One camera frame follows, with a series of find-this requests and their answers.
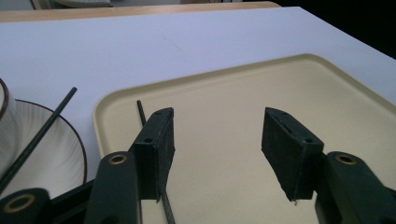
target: brass ring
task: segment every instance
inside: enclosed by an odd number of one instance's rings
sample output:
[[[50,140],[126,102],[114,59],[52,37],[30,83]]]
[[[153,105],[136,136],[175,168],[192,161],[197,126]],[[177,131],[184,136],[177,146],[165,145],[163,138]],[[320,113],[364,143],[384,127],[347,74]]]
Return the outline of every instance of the brass ring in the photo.
[[[22,204],[17,204],[16,206],[14,203],[18,200],[27,200],[26,202],[22,203]],[[35,201],[35,195],[33,194],[22,194],[18,197],[13,198],[12,200],[10,200],[8,203],[6,203],[6,206],[4,206],[4,212],[5,213],[16,213],[19,212],[25,208],[27,208],[30,204],[32,204]]]
[[[127,159],[128,159],[128,157],[120,154],[120,155],[115,155],[115,156],[111,157],[110,159],[108,159],[108,162],[110,164],[117,165],[117,164],[121,164],[121,163],[125,162]]]
[[[354,158],[346,154],[337,154],[335,158],[346,165],[355,165],[356,163],[358,163]]]

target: dark background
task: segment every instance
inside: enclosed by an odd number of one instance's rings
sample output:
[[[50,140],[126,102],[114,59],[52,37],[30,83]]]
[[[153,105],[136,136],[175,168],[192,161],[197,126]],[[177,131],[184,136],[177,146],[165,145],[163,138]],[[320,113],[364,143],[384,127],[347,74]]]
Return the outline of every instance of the dark background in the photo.
[[[302,7],[329,24],[396,59],[395,0],[272,0]]]

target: tabletop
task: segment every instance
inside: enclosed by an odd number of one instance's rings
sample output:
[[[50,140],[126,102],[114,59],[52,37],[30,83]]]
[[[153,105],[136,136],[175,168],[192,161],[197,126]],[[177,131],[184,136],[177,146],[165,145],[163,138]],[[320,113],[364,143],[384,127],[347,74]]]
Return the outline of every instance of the tabletop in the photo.
[[[14,97],[54,108],[100,160],[95,104],[131,86],[303,53],[396,103],[396,61],[299,7],[270,2],[0,12],[0,76]]]

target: white bowl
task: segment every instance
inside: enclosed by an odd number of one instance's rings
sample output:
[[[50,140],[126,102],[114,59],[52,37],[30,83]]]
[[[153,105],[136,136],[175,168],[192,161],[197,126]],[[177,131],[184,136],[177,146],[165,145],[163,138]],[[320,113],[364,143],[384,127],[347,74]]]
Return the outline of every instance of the white bowl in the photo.
[[[11,165],[21,147],[21,120],[14,98],[0,78],[0,177]]]
[[[22,121],[19,154],[47,121],[52,110],[26,101],[16,101]],[[86,181],[87,162],[82,141],[72,125],[60,116],[9,183],[1,197],[21,189],[42,188],[51,198]]]

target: white plate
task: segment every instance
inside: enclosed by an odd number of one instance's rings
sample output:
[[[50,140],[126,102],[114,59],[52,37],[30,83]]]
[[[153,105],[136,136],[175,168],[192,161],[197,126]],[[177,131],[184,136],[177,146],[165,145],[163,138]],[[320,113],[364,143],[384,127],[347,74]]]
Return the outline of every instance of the white plate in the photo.
[[[26,101],[17,101],[17,110],[23,122],[21,154],[53,111]],[[86,173],[87,159],[82,141],[71,124],[60,116],[1,197],[21,189],[42,188],[55,198],[85,183]]]

